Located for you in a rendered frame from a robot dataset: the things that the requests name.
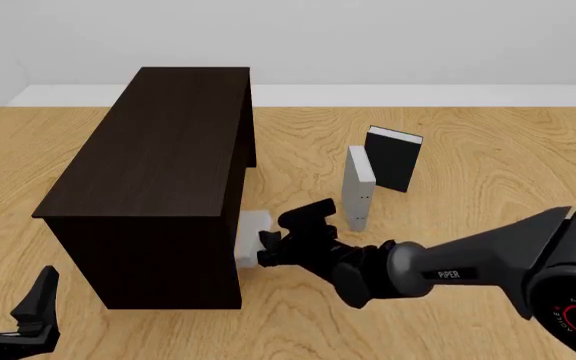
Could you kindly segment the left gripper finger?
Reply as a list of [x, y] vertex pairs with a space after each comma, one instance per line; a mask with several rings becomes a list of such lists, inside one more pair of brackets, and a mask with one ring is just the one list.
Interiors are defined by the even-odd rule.
[[11, 311], [17, 321], [17, 332], [35, 334], [50, 326], [57, 330], [56, 296], [59, 272], [45, 266], [22, 301]]

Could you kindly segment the black book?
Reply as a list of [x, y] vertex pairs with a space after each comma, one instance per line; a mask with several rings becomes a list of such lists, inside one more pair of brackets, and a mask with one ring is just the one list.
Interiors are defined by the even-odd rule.
[[419, 157], [423, 137], [371, 125], [364, 148], [376, 185], [406, 193]]

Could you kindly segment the white book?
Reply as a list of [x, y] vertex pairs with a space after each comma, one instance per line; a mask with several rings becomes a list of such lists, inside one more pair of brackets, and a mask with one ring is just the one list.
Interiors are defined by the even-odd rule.
[[234, 259], [237, 269], [249, 269], [258, 265], [257, 252], [263, 250], [259, 233], [269, 231], [272, 218], [267, 210], [242, 211], [239, 216]]

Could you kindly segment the grey book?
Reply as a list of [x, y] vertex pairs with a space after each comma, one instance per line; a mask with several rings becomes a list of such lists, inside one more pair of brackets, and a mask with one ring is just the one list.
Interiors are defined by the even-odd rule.
[[376, 178], [364, 146], [349, 146], [342, 184], [342, 206], [350, 230], [367, 225]]

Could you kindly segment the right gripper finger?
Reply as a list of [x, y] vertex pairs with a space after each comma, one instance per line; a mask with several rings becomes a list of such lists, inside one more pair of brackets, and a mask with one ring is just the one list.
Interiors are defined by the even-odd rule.
[[270, 251], [268, 249], [257, 251], [257, 260], [259, 266], [272, 267], [281, 265], [281, 254], [277, 251]]
[[259, 232], [259, 240], [265, 249], [274, 248], [282, 239], [282, 234], [280, 231], [270, 232], [267, 230], [261, 230]]

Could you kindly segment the dark wooden cabinet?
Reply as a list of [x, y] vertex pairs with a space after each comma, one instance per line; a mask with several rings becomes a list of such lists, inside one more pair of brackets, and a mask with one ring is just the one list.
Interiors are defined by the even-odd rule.
[[144, 67], [35, 209], [106, 308], [242, 306], [250, 70]]

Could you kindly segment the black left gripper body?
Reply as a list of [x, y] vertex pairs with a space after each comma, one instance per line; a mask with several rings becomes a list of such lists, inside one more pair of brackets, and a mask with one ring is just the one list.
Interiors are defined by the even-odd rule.
[[34, 333], [0, 333], [0, 360], [22, 360], [52, 353], [59, 337], [59, 330], [53, 326]]

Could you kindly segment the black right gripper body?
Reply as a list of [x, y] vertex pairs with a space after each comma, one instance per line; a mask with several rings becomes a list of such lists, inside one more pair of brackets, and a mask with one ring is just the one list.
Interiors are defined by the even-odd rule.
[[348, 245], [337, 240], [337, 230], [326, 225], [305, 233], [291, 232], [270, 251], [281, 254], [280, 266], [300, 266], [318, 277], [331, 277]]

